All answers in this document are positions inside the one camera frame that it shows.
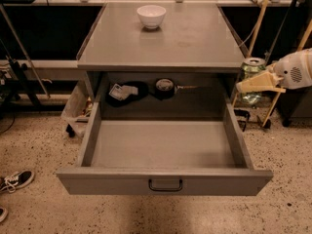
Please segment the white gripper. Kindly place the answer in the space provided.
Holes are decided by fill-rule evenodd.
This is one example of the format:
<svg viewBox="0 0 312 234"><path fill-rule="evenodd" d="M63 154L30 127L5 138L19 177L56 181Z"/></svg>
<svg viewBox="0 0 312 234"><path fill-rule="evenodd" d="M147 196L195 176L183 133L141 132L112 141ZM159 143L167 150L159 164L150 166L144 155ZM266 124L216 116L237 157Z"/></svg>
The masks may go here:
<svg viewBox="0 0 312 234"><path fill-rule="evenodd" d="M307 86L305 51L295 52L280 58L274 65L274 73L264 70L236 84L239 93L272 91L284 93L285 88L294 90Z"/></svg>

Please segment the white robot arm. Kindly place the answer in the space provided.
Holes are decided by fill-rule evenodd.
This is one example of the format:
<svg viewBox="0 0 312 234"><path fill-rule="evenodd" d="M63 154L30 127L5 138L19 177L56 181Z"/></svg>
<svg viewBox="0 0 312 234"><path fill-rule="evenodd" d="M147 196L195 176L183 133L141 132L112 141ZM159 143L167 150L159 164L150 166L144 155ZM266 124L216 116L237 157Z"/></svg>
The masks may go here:
<svg viewBox="0 0 312 234"><path fill-rule="evenodd" d="M236 84L239 93L271 91L284 93L312 86L312 49L280 58L255 76Z"/></svg>

